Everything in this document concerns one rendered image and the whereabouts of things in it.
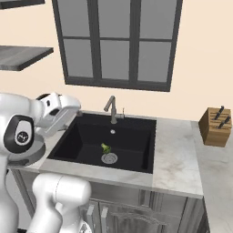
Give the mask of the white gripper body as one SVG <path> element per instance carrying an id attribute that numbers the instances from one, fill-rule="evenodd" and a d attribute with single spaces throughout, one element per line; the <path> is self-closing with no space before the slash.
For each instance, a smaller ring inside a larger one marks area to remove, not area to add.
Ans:
<path id="1" fill-rule="evenodd" d="M 36 99 L 40 105 L 40 116 L 35 131 L 43 137 L 51 137 L 62 130 L 65 124 L 81 109 L 79 100 L 72 96 L 43 94 Z"/>

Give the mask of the green broccoli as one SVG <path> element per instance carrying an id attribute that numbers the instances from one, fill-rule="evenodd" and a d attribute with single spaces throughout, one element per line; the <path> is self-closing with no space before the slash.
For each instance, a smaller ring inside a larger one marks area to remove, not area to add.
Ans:
<path id="1" fill-rule="evenodd" d="M 101 144 L 101 147 L 102 147 L 102 149 L 103 149 L 103 153 L 104 153 L 104 154 L 108 154 L 108 153 L 111 152 L 111 146 L 108 146 L 108 145 L 102 143 L 102 144 Z"/>

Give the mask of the silver sink drain strainer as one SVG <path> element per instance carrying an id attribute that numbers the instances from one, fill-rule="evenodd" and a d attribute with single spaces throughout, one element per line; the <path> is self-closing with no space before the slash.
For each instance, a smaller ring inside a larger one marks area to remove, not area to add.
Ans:
<path id="1" fill-rule="evenodd" d="M 118 157 L 115 153 L 107 153 L 101 157 L 103 163 L 112 165 L 115 164 L 118 160 Z"/>

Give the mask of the black sink basin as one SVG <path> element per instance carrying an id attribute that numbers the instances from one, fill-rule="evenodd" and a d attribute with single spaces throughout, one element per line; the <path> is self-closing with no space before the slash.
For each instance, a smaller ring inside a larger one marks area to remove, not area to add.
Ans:
<path id="1" fill-rule="evenodd" d="M 111 123 L 110 116 L 84 113 L 74 118 L 49 154 L 50 159 L 111 167 L 151 174 L 154 166 L 155 120 L 125 117 Z M 111 146 L 118 160 L 102 162 L 101 144 Z"/>

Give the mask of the grey metal tap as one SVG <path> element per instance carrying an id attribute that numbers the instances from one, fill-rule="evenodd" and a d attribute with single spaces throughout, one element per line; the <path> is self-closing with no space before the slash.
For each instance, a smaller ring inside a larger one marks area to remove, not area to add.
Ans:
<path id="1" fill-rule="evenodd" d="M 108 109 L 111 109 L 111 123 L 116 124 L 117 123 L 117 109 L 116 109 L 116 98 L 114 96 L 111 96 L 107 103 L 106 106 L 104 107 L 104 110 L 107 112 Z"/>

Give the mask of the dark grey framed window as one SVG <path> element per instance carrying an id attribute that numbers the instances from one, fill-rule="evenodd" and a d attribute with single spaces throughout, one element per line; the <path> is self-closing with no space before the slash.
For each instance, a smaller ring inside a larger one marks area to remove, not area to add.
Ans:
<path id="1" fill-rule="evenodd" d="M 183 0 L 52 0 L 65 83 L 168 92 Z"/>

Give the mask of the grey false drawer front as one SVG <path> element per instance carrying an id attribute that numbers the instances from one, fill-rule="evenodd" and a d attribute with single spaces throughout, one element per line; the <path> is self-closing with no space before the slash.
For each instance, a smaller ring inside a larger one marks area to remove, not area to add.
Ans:
<path id="1" fill-rule="evenodd" d="M 92 198 L 131 206 L 152 208 L 156 211 L 181 211 L 186 198 L 144 189 L 120 187 L 92 182 Z"/>

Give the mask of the wooden knife block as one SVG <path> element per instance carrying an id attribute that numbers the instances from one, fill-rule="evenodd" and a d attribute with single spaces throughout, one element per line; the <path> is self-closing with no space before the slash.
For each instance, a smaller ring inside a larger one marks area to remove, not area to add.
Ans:
<path id="1" fill-rule="evenodd" d="M 227 144 L 231 134 L 232 119 L 230 119 L 221 129 L 219 124 L 224 121 L 227 116 L 231 117 L 231 110 L 224 108 L 217 120 L 214 120 L 220 108 L 208 107 L 204 115 L 198 121 L 200 135 L 206 146 L 224 147 Z"/>

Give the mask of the dark grey wall shelf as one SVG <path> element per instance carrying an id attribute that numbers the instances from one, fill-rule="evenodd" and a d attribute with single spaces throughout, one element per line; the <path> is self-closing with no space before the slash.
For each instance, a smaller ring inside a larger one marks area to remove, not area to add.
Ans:
<path id="1" fill-rule="evenodd" d="M 0 0 L 0 10 L 31 5 L 42 5 L 45 2 L 45 0 Z"/>
<path id="2" fill-rule="evenodd" d="M 0 70 L 22 71 L 53 52 L 53 47 L 0 46 Z"/>

